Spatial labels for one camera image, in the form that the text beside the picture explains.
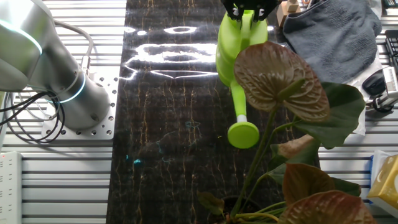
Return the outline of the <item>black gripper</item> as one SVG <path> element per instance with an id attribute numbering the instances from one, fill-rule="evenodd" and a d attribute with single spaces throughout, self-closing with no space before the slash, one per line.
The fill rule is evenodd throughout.
<path id="1" fill-rule="evenodd" d="M 280 4 L 279 0 L 221 0 L 228 11 L 229 17 L 234 21 L 241 21 L 244 10 L 254 10 L 253 22 L 263 21 L 265 11 L 273 10 Z"/>

